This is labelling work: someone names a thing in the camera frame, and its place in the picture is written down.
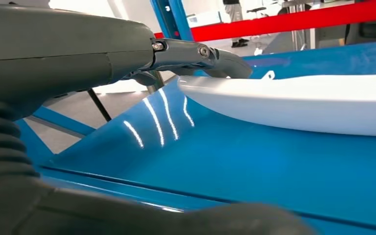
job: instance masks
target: blue platform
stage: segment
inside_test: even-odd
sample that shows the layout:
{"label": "blue platform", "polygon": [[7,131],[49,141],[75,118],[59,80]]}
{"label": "blue platform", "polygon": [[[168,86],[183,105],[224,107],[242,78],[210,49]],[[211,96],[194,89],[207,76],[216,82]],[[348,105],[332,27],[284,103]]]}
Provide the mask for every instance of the blue platform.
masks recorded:
{"label": "blue platform", "polygon": [[[376,74],[376,43],[246,58],[254,78]],[[43,164],[68,187],[182,210],[275,204],[322,234],[376,235],[376,137],[236,120],[185,97],[176,81]]]}

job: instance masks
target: robotic arm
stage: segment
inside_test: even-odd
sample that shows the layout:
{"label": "robotic arm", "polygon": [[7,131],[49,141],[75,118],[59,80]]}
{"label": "robotic arm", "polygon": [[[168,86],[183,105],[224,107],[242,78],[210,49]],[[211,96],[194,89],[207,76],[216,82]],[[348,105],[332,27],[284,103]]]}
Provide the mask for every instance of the robotic arm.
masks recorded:
{"label": "robotic arm", "polygon": [[0,235],[311,235],[299,218],[260,204],[174,213],[39,178],[14,120],[46,99],[135,78],[149,70],[248,77],[229,52],[156,40],[143,24],[77,12],[0,5]]}

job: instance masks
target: white curved object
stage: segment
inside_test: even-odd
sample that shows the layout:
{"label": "white curved object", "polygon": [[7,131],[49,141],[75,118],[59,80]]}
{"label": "white curved object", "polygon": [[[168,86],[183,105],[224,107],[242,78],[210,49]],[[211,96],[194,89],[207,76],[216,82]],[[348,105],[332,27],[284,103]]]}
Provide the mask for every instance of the white curved object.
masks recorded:
{"label": "white curved object", "polygon": [[282,128],[376,136],[376,75],[290,79],[181,76],[178,85],[205,107]]}

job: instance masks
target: metal bolt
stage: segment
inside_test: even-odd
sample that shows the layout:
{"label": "metal bolt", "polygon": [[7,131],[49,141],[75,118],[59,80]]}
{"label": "metal bolt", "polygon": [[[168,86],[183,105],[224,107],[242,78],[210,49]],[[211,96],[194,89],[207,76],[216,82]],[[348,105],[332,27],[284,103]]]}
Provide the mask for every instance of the metal bolt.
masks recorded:
{"label": "metal bolt", "polygon": [[163,50],[164,45],[162,43],[154,43],[152,44],[153,50]]}
{"label": "metal bolt", "polygon": [[200,47],[198,48],[198,53],[199,53],[202,57],[208,58],[209,55],[210,55],[210,50],[209,50],[208,47],[206,47],[206,46],[200,46]]}

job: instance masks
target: red barrier tape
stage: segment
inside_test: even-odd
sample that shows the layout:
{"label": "red barrier tape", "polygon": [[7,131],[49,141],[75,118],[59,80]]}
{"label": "red barrier tape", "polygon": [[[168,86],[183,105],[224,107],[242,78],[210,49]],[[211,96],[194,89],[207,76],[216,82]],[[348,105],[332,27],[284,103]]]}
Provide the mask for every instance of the red barrier tape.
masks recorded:
{"label": "red barrier tape", "polygon": [[376,0],[192,28],[196,42],[376,21]]}

